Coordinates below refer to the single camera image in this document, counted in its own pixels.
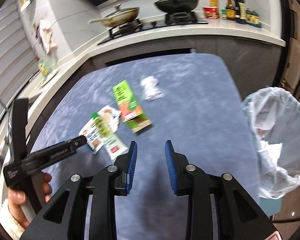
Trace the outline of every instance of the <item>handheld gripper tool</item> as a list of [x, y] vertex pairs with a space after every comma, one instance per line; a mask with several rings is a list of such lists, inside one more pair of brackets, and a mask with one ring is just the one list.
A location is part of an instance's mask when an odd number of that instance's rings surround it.
[[74, 174], [52, 196], [22, 234], [20, 240], [84, 240], [89, 196], [92, 195], [89, 240], [117, 240], [114, 196], [127, 196], [132, 188], [137, 143], [117, 157], [113, 165], [83, 178]]
[[9, 112], [10, 161], [3, 167], [7, 187], [22, 190], [27, 201], [21, 205], [29, 222], [45, 206], [42, 189], [42, 169], [76, 154], [76, 149], [85, 145], [85, 136], [61, 142], [40, 151], [28, 154], [26, 148], [26, 125], [28, 123], [28, 98], [15, 99]]
[[[277, 229], [258, 204], [229, 173], [206, 174], [165, 144], [171, 188], [175, 195], [189, 195], [185, 240], [278, 240]], [[210, 194], [214, 195], [218, 236], [213, 235]]]

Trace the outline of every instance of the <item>clear plastic bag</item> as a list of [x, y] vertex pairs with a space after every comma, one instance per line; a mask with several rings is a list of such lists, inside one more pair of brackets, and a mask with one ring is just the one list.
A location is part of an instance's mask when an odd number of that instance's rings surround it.
[[158, 80], [153, 76], [142, 76], [140, 84], [143, 86], [142, 100], [154, 100], [164, 97], [164, 94], [158, 88]]
[[[300, 185], [300, 103], [280, 88], [264, 88], [247, 96], [242, 109], [260, 161], [259, 197], [279, 199]], [[282, 143], [274, 163], [261, 141]]]

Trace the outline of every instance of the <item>human hand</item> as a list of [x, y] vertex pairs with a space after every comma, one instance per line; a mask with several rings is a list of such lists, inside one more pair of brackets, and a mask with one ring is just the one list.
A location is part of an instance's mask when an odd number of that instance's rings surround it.
[[[50, 194], [52, 193], [52, 188], [48, 184], [52, 179], [52, 176], [48, 173], [44, 174], [44, 183], [42, 183], [42, 189], [45, 192], [45, 201], [48, 202], [51, 198]], [[21, 206], [27, 201], [26, 194], [23, 191], [14, 190], [9, 188], [8, 191], [8, 208], [10, 214], [19, 222], [19, 224], [26, 228], [29, 225], [25, 214], [23, 213]]]

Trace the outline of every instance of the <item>metal screw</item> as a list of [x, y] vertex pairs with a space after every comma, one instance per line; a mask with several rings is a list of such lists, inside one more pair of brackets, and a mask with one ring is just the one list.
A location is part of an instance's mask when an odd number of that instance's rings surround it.
[[187, 171], [194, 171], [195, 170], [195, 166], [192, 165], [192, 164], [189, 164], [189, 165], [186, 166], [186, 170]]
[[71, 180], [72, 180], [73, 182], [76, 182], [76, 181], [78, 181], [79, 179], [80, 179], [80, 175], [78, 175], [78, 174], [74, 174], [74, 175], [71, 176]]
[[110, 165], [110, 166], [108, 167], [108, 171], [109, 171], [109, 172], [115, 172], [117, 169], [118, 169], [118, 168], [117, 168], [117, 166], [115, 166], [115, 165]]
[[223, 178], [224, 178], [225, 180], [231, 180], [233, 177], [232, 177], [231, 174], [225, 173], [225, 174], [223, 174]]

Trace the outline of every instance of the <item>frying pan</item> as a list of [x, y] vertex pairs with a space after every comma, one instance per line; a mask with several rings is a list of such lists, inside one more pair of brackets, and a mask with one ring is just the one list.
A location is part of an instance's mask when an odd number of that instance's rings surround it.
[[89, 21], [90, 23], [100, 22], [106, 27], [117, 27], [119, 25], [132, 22], [135, 20], [139, 14], [139, 7], [120, 9], [121, 4], [114, 6], [115, 12], [107, 15], [102, 19], [93, 19]]
[[190, 12], [198, 5], [199, 0], [159, 0], [154, 5], [166, 13]]

